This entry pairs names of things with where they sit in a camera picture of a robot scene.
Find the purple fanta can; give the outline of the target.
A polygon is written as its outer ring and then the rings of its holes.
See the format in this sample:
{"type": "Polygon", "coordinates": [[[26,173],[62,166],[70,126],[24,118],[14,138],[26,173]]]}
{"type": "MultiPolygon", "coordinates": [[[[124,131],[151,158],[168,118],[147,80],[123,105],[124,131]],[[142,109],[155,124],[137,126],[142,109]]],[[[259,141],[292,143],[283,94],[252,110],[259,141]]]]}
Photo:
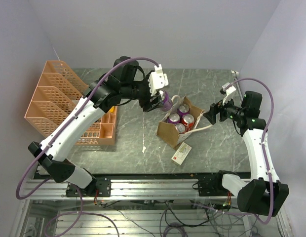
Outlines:
{"type": "Polygon", "coordinates": [[[184,115],[187,115],[190,113],[190,108],[187,104],[181,104],[178,108],[177,108],[177,114],[182,117],[184,115]]]}
{"type": "Polygon", "coordinates": [[[166,119],[167,123],[170,124],[178,124],[180,123],[181,119],[180,116],[177,113],[171,113],[167,119],[166,119]]]}
{"type": "Polygon", "coordinates": [[[159,94],[161,96],[161,110],[164,112],[169,111],[173,106],[171,98],[165,90],[160,90],[159,94]]]}

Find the red cola can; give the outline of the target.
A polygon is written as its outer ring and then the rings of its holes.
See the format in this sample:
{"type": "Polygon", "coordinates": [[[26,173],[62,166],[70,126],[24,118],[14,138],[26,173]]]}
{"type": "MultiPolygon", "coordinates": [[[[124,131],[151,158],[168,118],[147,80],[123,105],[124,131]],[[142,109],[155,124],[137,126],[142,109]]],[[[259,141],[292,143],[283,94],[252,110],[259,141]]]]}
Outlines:
{"type": "Polygon", "coordinates": [[[177,130],[177,132],[178,132],[179,134],[184,134],[184,133],[186,133],[186,127],[185,127],[183,124],[181,124],[181,123],[175,124],[175,129],[177,130]]]}
{"type": "Polygon", "coordinates": [[[184,125],[186,131],[190,131],[194,126],[194,117],[191,114],[182,116],[181,123],[184,125]]]}

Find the purple Fanta can front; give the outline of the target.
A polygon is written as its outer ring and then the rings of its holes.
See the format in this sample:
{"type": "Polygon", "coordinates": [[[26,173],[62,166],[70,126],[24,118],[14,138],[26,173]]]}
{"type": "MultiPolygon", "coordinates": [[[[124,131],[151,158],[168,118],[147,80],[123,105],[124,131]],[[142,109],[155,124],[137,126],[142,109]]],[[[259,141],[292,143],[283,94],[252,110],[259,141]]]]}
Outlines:
{"type": "Polygon", "coordinates": [[[180,123],[181,119],[180,116],[177,113],[171,113],[167,119],[166,119],[167,123],[170,124],[178,124],[180,123]]]}

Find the red cola can back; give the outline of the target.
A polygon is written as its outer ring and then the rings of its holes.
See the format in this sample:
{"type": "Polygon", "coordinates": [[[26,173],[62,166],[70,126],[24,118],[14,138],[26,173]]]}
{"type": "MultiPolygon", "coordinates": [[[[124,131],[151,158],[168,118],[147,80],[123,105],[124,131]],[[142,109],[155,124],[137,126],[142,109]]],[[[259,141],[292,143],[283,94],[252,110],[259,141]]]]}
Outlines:
{"type": "Polygon", "coordinates": [[[177,132],[178,132],[179,134],[184,134],[184,133],[186,133],[186,127],[185,127],[183,124],[181,124],[181,123],[175,124],[175,129],[177,130],[177,132]]]}

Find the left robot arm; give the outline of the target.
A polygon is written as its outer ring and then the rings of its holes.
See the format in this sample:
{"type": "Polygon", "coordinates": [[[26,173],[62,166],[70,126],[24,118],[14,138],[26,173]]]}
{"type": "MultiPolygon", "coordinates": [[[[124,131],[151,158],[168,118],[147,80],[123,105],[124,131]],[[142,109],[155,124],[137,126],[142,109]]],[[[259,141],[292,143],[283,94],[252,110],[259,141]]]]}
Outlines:
{"type": "Polygon", "coordinates": [[[122,99],[138,100],[144,112],[159,108],[160,91],[168,85],[162,66],[146,57],[121,56],[114,66],[91,83],[65,120],[41,142],[32,142],[29,152],[56,183],[76,186],[84,196],[99,191],[97,180],[86,169],[68,160],[68,154],[86,130],[122,99]]]}

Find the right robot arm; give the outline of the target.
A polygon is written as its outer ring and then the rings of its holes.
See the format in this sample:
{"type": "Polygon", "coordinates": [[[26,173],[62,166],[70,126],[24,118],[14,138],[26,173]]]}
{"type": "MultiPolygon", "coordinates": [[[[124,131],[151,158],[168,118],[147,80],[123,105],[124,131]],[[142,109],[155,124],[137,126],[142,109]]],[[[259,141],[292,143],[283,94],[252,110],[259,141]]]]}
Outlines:
{"type": "Polygon", "coordinates": [[[262,95],[246,91],[241,106],[234,104],[234,89],[222,90],[224,98],[210,106],[204,117],[214,125],[231,119],[240,130],[250,161],[250,181],[243,181],[236,173],[220,170],[213,182],[218,195],[230,192],[237,198],[240,211],[272,218],[277,215],[289,194],[289,187],[280,182],[268,149],[267,123],[259,118],[262,95]]]}

